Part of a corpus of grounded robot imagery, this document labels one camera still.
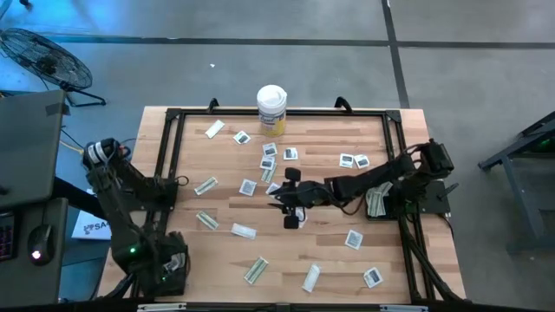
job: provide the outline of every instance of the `keyboard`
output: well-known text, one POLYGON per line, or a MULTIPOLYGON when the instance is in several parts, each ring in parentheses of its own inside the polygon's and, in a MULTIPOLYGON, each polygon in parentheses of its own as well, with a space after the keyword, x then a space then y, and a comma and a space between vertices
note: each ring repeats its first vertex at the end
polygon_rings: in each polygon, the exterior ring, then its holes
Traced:
POLYGON ((16 257, 15 225, 12 211, 0 213, 0 261, 16 257))

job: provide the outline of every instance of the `desk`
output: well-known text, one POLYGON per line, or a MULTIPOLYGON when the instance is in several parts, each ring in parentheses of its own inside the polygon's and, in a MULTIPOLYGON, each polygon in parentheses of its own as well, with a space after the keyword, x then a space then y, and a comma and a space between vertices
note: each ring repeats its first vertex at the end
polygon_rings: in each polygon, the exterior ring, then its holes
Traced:
MULTIPOLYGON (((135 145, 133 165, 152 176, 160 146, 167 107, 145 107, 135 145)), ((407 145, 428 140, 422 110, 401 110, 407 145)), ((170 138, 173 138, 174 125, 170 138)), ((283 215, 267 203, 268 184, 260 180, 262 145, 276 142, 279 151, 273 182, 284 181, 284 169, 301 169, 303 179, 322 181, 324 177, 361 173, 358 169, 339 167, 340 153, 368 155, 372 166, 387 160, 382 123, 368 117, 289 116, 285 135, 272 139, 260 133, 256 116, 187 116, 180 146, 177 175, 186 175, 191 183, 180 190, 167 230, 181 231, 189 244, 191 273, 186 293, 160 298, 181 302, 313 302, 313 303, 405 303, 409 302, 401 239, 396 222, 369 222, 362 211, 353 217, 335 207, 307 210, 303 229, 283 228, 283 215), (211 140, 205 131, 217 119, 225 127, 211 140), (238 145, 232 136, 246 131, 252 140, 238 145), (286 147, 296 147, 299 160, 284 161, 286 147), (219 185, 196 196, 193 189, 214 176, 219 185), (254 196, 238 193, 243 179, 258 182, 254 196), (205 211, 219 222, 217 231, 208 230, 195 217, 205 211), (233 223, 258 231, 255 240, 230 233, 233 223), (344 245, 349 230, 364 235, 360 250, 344 245), (243 275, 258 256, 270 263, 251 286, 243 275), (301 290, 312 263, 322 267, 314 291, 301 290), (368 289, 362 273, 377 267, 385 281, 368 289)), ((172 151, 172 142, 168 151, 172 151)), ((171 153, 166 155, 169 164, 171 153)), ((134 212, 136 221, 144 218, 134 212)), ((423 215, 428 257, 446 283, 464 296, 453 239, 445 221, 423 215)), ((420 265, 415 265, 419 290, 424 294, 420 265)), ((123 272, 108 255, 101 278, 99 295, 105 295, 123 278, 123 272)))

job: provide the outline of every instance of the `yellow label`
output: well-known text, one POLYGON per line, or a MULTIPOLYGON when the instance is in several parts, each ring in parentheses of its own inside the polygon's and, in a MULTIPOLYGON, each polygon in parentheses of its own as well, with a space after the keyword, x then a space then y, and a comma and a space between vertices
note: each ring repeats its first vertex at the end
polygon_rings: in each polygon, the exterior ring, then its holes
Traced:
POLYGON ((262 133, 269 137, 275 137, 284 134, 285 132, 285 114, 279 118, 275 118, 271 122, 260 122, 262 133))

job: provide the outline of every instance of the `fan stand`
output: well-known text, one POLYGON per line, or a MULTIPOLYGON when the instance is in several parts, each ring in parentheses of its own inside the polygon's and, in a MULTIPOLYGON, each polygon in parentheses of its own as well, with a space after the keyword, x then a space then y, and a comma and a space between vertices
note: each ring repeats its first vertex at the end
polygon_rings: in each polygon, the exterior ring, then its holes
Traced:
POLYGON ((68 85, 67 82, 60 83, 60 88, 63 91, 67 92, 66 98, 68 99, 69 105, 72 106, 72 107, 88 107, 88 106, 97 106, 97 105, 105 106, 106 105, 106 100, 104 100, 100 96, 90 94, 90 93, 85 92, 85 91, 77 90, 77 89, 71 87, 70 85, 68 85), (100 101, 85 103, 85 104, 75 104, 75 101, 71 98, 71 96, 69 96, 69 92, 76 92, 76 93, 79 93, 79 94, 84 94, 88 97, 92 97, 93 99, 97 99, 97 100, 100 100, 100 101))

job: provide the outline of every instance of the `white lid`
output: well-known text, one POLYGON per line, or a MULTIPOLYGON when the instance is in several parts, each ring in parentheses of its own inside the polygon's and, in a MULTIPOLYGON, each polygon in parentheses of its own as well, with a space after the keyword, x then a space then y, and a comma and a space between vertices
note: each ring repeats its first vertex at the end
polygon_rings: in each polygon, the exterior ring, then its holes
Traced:
POLYGON ((265 113, 281 113, 287 104, 287 93, 279 86, 267 85, 258 90, 257 102, 265 113))

